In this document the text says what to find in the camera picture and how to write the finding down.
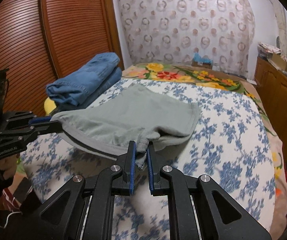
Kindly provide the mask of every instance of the bed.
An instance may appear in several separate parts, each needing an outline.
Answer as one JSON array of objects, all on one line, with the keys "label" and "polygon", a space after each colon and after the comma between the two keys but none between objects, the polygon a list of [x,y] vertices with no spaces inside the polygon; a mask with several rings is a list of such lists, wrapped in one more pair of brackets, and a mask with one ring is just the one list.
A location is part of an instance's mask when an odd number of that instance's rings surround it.
[{"label": "bed", "polygon": [[[198,102],[202,114],[190,140],[161,154],[187,175],[209,174],[277,239],[287,214],[282,142],[255,88],[204,68],[138,64],[123,71],[122,80],[90,107],[104,104],[132,83]],[[75,174],[95,175],[114,163],[72,147],[57,134],[40,136],[21,159],[42,202]],[[136,173],[133,196],[116,196],[112,239],[169,239],[167,198],[150,196],[146,171]]]}]

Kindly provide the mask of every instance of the yellow pillow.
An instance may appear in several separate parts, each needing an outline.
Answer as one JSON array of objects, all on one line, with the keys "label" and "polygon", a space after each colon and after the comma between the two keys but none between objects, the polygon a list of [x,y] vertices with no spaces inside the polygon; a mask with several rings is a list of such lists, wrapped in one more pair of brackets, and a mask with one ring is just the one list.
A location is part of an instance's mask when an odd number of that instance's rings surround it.
[{"label": "yellow pillow", "polygon": [[47,98],[45,100],[45,103],[44,103],[44,108],[45,108],[45,114],[46,115],[49,115],[54,109],[56,109],[56,103],[51,100],[50,98]]}]

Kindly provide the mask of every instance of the patterned curtain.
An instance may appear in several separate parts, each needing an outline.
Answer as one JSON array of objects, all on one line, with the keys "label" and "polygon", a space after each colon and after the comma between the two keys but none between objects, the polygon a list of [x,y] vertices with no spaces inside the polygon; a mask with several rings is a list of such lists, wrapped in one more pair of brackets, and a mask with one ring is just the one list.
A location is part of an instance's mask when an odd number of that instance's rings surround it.
[{"label": "patterned curtain", "polygon": [[214,69],[247,76],[255,20],[248,0],[118,0],[133,64],[191,65],[194,53]]}]

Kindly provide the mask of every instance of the wooden wardrobe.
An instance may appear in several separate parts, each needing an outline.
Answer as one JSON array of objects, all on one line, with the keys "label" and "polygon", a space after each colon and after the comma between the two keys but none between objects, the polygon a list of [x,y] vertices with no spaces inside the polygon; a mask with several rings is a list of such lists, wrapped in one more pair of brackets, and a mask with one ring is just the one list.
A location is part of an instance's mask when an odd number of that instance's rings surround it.
[{"label": "wooden wardrobe", "polygon": [[115,19],[109,21],[105,0],[3,0],[0,69],[10,69],[4,111],[44,115],[47,84],[98,53],[115,51],[121,58],[119,41],[113,46],[110,36]]}]

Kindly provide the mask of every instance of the folded blue jeans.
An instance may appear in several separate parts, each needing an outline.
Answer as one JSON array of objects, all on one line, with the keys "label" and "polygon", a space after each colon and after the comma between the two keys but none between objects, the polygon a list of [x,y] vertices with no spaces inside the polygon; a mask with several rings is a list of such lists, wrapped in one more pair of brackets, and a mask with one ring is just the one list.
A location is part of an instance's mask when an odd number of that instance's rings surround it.
[{"label": "folded blue jeans", "polygon": [[79,106],[99,88],[119,61],[114,52],[97,54],[79,70],[48,84],[47,95],[56,105]]},{"label": "folded blue jeans", "polygon": [[122,76],[122,71],[119,67],[115,67],[112,73],[107,77],[105,81],[93,92],[82,104],[79,106],[73,106],[69,104],[60,104],[58,105],[59,111],[70,111],[78,109],[86,109],[93,101],[95,101],[102,93],[111,88],[116,84]]}]

